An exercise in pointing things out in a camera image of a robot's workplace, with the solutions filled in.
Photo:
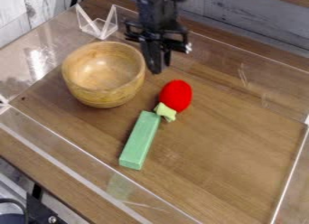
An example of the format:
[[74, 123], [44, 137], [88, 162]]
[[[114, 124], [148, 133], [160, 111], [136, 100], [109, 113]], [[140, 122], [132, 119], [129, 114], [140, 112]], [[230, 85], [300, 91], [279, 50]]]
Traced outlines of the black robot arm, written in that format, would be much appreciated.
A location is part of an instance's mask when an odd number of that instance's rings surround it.
[[191, 52], [188, 29], [177, 21], [177, 3], [185, 0], [135, 0], [139, 20], [124, 21], [125, 39], [137, 42], [148, 70], [169, 66], [171, 52]]

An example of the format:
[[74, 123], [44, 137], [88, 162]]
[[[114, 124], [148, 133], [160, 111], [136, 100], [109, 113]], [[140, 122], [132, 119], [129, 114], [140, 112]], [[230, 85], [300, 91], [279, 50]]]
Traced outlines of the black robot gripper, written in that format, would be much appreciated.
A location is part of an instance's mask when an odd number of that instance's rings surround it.
[[161, 29], [151, 30], [136, 21], [124, 21], [124, 36], [128, 41], [141, 42], [141, 54], [148, 70], [153, 74], [161, 72], [161, 50], [164, 65], [169, 66], [171, 51], [188, 54], [191, 43], [188, 41], [188, 29], [177, 22], [169, 23]]

